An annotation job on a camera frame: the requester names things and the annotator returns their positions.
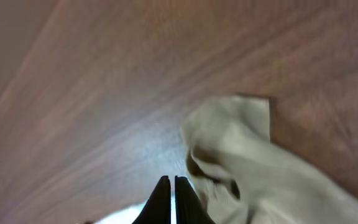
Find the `wooden surface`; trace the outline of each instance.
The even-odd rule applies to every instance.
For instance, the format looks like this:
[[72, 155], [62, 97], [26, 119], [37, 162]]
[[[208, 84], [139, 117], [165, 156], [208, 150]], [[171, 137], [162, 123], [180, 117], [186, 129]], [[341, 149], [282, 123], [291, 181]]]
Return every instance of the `wooden surface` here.
[[0, 97], [0, 223], [97, 220], [184, 173], [204, 99], [273, 99], [273, 140], [358, 196], [358, 1], [59, 1]]
[[57, 0], [0, 0], [0, 96]]

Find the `towel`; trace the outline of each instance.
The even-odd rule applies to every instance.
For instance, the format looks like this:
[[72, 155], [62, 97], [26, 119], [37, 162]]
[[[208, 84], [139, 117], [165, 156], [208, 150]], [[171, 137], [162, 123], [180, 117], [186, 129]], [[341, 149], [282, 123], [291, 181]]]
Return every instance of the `towel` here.
[[358, 199], [270, 142], [268, 99], [212, 98], [181, 133], [188, 176], [216, 224], [358, 223]]

